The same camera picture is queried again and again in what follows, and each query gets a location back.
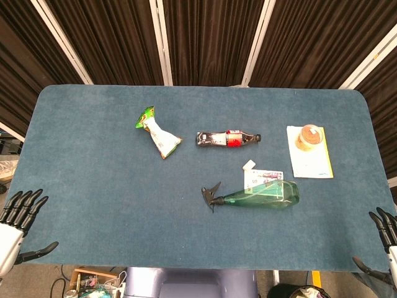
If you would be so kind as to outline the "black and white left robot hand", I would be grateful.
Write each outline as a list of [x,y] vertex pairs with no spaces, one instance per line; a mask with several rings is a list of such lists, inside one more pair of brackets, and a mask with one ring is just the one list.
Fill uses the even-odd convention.
[[41,250],[20,251],[37,214],[48,200],[42,192],[42,189],[19,191],[6,201],[1,211],[1,278],[15,265],[41,258],[59,245],[53,242]]

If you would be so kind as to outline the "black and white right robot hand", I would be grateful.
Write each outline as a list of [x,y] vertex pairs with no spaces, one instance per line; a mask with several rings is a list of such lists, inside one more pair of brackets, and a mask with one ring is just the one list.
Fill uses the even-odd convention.
[[396,287],[396,216],[384,211],[380,207],[377,207],[376,210],[377,214],[372,211],[368,214],[377,227],[380,240],[388,258],[389,271],[383,273],[373,270],[356,256],[353,256],[352,260],[363,273]]

